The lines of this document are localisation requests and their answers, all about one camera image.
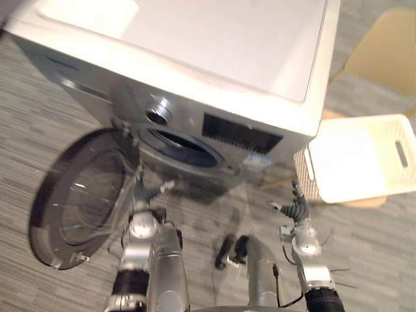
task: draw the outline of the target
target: chair leg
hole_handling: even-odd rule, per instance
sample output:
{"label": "chair leg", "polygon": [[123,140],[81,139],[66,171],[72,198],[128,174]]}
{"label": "chair leg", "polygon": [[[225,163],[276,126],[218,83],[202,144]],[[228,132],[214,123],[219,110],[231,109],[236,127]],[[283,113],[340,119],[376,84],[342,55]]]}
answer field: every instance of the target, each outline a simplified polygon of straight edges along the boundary
{"label": "chair leg", "polygon": [[410,110],[406,111],[404,114],[407,118],[414,116],[416,113],[416,106],[412,107]]}
{"label": "chair leg", "polygon": [[328,82],[328,88],[334,83],[336,82],[339,78],[341,78],[341,76],[344,74],[344,68],[341,68],[334,76],[332,76],[332,78],[330,79],[330,81]]}
{"label": "chair leg", "polygon": [[273,181],[273,182],[269,182],[269,183],[265,183],[265,184],[261,185],[259,187],[259,190],[272,189],[272,188],[274,188],[274,187],[276,187],[278,185],[281,185],[281,184],[286,183],[288,181],[292,181],[294,179],[296,179],[296,175],[294,175],[294,176],[292,175],[290,177],[284,177],[283,179],[280,179],[280,180],[277,180],[277,181]]}

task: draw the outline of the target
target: washing machine top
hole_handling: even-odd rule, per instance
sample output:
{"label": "washing machine top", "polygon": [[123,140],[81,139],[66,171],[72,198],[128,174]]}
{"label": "washing machine top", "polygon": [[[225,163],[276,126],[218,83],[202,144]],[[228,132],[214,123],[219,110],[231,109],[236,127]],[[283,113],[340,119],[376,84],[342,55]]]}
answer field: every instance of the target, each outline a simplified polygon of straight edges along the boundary
{"label": "washing machine top", "polygon": [[339,5],[340,0],[28,0],[6,29],[161,90],[313,136]]}
{"label": "washing machine top", "polygon": [[303,102],[325,0],[141,0],[121,39]]}

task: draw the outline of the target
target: silver washing machine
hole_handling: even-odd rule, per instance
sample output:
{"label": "silver washing machine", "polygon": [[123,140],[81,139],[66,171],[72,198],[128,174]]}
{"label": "silver washing machine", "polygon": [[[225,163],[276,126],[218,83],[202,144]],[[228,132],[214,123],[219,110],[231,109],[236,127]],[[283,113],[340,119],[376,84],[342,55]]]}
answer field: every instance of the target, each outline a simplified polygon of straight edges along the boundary
{"label": "silver washing machine", "polygon": [[182,189],[223,192],[316,135],[339,0],[75,2],[26,1],[6,30]]}

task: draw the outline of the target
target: open washing machine door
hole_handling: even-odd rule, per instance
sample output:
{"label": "open washing machine door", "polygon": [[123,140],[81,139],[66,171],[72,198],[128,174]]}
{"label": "open washing machine door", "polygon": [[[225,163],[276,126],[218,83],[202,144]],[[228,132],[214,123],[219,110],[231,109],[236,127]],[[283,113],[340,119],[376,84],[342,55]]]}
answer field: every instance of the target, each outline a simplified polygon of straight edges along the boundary
{"label": "open washing machine door", "polygon": [[32,205],[29,241],[36,258],[66,270],[97,251],[126,210],[138,164],[138,148],[120,130],[97,130],[70,146]]}

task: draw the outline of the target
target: gray carpet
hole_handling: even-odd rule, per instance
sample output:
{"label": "gray carpet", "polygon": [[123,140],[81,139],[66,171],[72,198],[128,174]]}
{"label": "gray carpet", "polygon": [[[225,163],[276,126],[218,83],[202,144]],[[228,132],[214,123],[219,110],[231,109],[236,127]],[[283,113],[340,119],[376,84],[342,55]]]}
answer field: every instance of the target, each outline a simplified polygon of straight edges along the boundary
{"label": "gray carpet", "polygon": [[[332,72],[336,72],[377,16],[398,1],[343,2]],[[401,1],[414,5],[413,1]],[[74,140],[99,124],[58,86],[46,81],[11,41],[0,38],[0,311],[98,312],[111,293],[117,258],[102,248],[73,270],[41,265],[27,242],[31,203],[45,173]],[[328,90],[326,107],[347,116],[404,112],[415,99],[378,84],[345,76]],[[293,174],[293,164],[265,172],[262,181]],[[146,180],[157,178],[148,170]],[[268,192],[243,183],[210,205],[165,194],[157,203],[182,230],[192,308],[246,304],[246,273],[213,270],[226,233],[253,233],[276,252],[285,269],[287,299],[300,292],[296,272],[280,250],[278,226],[290,220],[265,204],[289,202],[290,184]],[[314,207],[312,218],[346,311],[416,311],[416,195],[391,196],[379,209]],[[304,301],[295,309],[305,311]]]}

